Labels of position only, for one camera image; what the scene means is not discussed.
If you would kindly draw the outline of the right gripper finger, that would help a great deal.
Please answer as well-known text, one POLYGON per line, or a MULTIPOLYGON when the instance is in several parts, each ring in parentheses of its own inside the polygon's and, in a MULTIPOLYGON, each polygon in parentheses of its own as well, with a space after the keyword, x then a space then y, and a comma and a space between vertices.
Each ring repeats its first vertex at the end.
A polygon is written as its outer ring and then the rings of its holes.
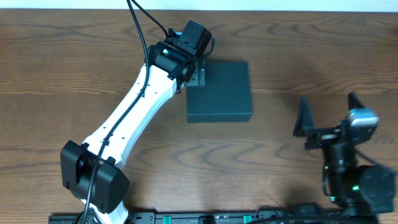
POLYGON ((364 109, 364 105, 358 97, 355 95, 354 92, 348 94, 348 109, 349 110, 356 110, 356 109, 364 109))
POLYGON ((301 97, 298 109, 298 117, 294 126, 293 136, 303 138, 307 136, 307 131, 315 129, 315 122, 312 111, 306 97, 301 97))

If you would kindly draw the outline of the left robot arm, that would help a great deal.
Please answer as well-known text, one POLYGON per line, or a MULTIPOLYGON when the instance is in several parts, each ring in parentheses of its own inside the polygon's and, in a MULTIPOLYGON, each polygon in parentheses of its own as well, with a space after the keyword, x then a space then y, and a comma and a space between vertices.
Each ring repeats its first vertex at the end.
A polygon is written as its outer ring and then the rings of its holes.
POLYGON ((160 107, 200 72, 215 40, 189 21, 181 33, 145 49, 137 80, 109 118, 81 144, 68 141, 60 153, 62 184, 85 203, 72 223, 126 223, 123 204, 130 181, 123 173, 137 139, 160 107))

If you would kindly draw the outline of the dark green box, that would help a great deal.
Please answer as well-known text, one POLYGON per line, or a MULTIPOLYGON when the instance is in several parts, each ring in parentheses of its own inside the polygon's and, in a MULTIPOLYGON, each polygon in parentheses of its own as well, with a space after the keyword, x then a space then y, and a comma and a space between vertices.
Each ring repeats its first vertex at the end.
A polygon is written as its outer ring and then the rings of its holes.
POLYGON ((243 61, 207 61, 204 72, 204 86, 187 88, 187 121, 249 121, 253 114, 249 64, 243 61))

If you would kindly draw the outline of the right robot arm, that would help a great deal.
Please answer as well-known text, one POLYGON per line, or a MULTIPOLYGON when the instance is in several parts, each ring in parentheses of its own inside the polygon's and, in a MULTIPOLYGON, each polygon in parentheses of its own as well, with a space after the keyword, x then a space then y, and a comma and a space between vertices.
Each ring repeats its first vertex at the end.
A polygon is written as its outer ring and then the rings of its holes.
POLYGON ((350 93, 345 118, 335 127, 317 128, 307 99, 300 99, 293 135, 305 138, 307 150, 322 150, 323 192, 350 216, 374 216, 394 210, 397 172, 356 148, 370 140, 378 124, 376 112, 350 93))

